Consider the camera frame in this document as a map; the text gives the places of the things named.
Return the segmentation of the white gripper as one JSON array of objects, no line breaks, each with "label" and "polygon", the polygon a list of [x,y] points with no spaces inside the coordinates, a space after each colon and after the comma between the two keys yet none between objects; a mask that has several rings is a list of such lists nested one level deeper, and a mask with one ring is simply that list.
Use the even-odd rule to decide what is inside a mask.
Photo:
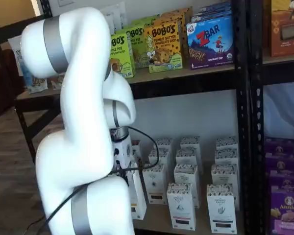
[{"label": "white gripper", "polygon": [[131,167],[131,161],[133,160],[133,150],[130,137],[126,137],[123,140],[112,141],[112,147],[114,150],[114,168],[117,176],[123,178],[127,183],[126,172],[123,169]]}]

